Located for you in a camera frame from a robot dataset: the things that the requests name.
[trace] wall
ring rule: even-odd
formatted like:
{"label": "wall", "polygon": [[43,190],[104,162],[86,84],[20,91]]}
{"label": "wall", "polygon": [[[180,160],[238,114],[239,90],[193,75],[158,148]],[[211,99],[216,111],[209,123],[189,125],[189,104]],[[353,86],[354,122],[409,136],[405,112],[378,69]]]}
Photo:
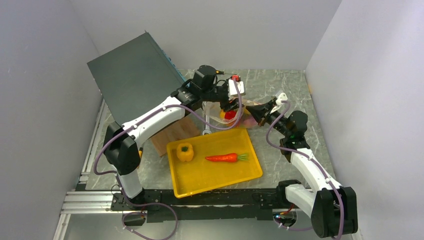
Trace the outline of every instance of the wall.
{"label": "wall", "polygon": [[71,0],[100,54],[148,31],[182,69],[306,68],[341,0]]}
{"label": "wall", "polygon": [[423,43],[423,1],[343,1],[306,68],[366,240],[422,238]]}
{"label": "wall", "polygon": [[0,238],[52,239],[100,106],[99,54],[67,0],[2,1],[0,23]]}

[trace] wooden board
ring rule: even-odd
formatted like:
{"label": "wooden board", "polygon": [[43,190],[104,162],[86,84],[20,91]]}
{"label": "wooden board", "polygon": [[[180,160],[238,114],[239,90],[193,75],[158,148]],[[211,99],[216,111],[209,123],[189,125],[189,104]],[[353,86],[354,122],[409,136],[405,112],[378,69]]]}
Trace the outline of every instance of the wooden board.
{"label": "wooden board", "polygon": [[200,136],[200,130],[196,127],[195,123],[186,116],[156,133],[150,140],[157,154],[163,156],[167,153],[168,143],[197,136]]}

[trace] table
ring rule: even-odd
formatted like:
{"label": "table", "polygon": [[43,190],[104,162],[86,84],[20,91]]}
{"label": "table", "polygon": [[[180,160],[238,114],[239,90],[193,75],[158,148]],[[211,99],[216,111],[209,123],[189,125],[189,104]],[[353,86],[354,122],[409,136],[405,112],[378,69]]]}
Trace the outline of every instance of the table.
{"label": "table", "polygon": [[[288,116],[293,110],[300,110],[308,115],[308,129],[305,133],[306,141],[313,150],[317,160],[328,171],[328,173],[334,177],[334,170],[330,162],[330,157],[321,127],[318,122],[317,113],[315,112],[314,104],[312,102],[309,87],[305,80],[303,71],[278,69],[220,70],[241,76],[246,87],[246,95],[244,98],[247,100],[257,103],[265,103],[268,102],[279,90],[283,90],[287,94],[288,100],[291,103],[291,108],[286,116]],[[195,70],[193,69],[180,70],[181,74],[186,79],[191,78],[194,71]],[[102,128],[99,133],[101,140],[97,144],[96,154],[103,146],[103,139],[105,137],[107,126],[114,122],[107,106],[104,110],[106,111],[106,118],[104,122],[101,122]],[[198,119],[193,116],[190,117],[199,129],[204,129],[204,125]],[[267,125],[248,129],[252,145],[262,167],[262,177],[230,185],[225,188],[275,188],[278,185],[278,182],[293,179],[297,179],[303,183],[305,182],[305,179],[300,172],[287,162],[286,158],[281,155],[280,151],[268,145],[265,140],[267,130]],[[279,139],[282,137],[283,136],[279,132],[272,131],[269,139],[278,145]],[[140,168],[138,169],[138,177],[143,187],[145,189],[172,189],[173,185],[168,157],[166,155],[159,157],[149,140],[144,144],[143,148],[143,156]],[[104,155],[101,157],[97,169],[100,172],[112,170],[112,167],[106,161]],[[114,184],[116,184],[116,180],[113,174],[98,176],[93,173],[93,170],[91,170],[86,183],[86,190],[110,190]]]}

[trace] red vegetable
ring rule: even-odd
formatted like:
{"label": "red vegetable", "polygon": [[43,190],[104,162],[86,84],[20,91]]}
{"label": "red vegetable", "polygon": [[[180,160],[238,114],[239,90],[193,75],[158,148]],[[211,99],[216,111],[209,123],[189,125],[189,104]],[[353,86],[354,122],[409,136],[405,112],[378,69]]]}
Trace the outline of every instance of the red vegetable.
{"label": "red vegetable", "polygon": [[205,157],[205,159],[211,162],[235,163],[237,162],[237,160],[246,161],[248,159],[248,155],[237,155],[236,153],[229,153],[226,155],[207,156]]}

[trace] toy vegetable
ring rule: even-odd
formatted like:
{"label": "toy vegetable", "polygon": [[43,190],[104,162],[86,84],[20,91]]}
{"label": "toy vegetable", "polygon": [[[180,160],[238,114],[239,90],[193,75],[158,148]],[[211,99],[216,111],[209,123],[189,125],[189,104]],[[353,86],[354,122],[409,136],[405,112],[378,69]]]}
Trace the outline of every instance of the toy vegetable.
{"label": "toy vegetable", "polygon": [[180,143],[176,147],[176,156],[182,162],[190,162],[194,155],[193,146],[188,142]]}
{"label": "toy vegetable", "polygon": [[236,153],[229,153],[226,155],[207,156],[205,159],[211,162],[235,163],[237,160],[246,161],[248,154],[237,155]]}

